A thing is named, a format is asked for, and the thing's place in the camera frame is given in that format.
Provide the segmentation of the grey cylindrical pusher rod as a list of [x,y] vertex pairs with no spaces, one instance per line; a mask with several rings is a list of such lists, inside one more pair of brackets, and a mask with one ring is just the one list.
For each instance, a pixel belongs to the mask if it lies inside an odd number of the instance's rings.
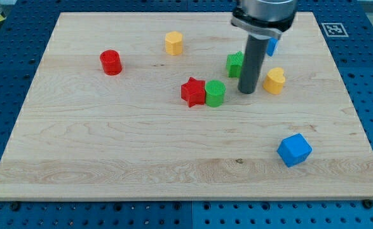
[[238,90],[241,93],[252,94],[255,92],[267,47],[268,39],[248,36],[238,82]]

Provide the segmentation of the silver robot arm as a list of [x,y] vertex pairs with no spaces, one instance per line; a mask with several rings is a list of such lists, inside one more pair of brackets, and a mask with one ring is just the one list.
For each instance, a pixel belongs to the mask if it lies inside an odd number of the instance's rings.
[[231,25],[247,31],[247,43],[238,90],[255,92],[269,40],[279,40],[297,12],[297,0],[239,0],[232,11]]

